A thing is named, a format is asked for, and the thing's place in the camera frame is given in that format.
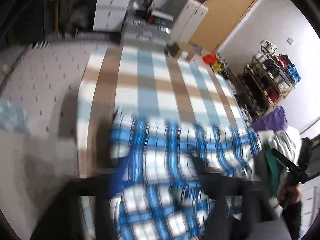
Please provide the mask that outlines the right hand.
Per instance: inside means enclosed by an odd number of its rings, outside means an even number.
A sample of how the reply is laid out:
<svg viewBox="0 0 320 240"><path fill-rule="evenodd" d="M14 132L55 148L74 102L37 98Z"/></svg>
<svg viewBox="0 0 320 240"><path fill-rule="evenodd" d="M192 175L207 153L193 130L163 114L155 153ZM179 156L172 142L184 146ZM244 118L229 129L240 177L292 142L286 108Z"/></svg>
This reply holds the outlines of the right hand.
<svg viewBox="0 0 320 240"><path fill-rule="evenodd" d="M288 172L278 190L278 203L285 209L288 205L300 202L301 196L301 185L292 173Z"/></svg>

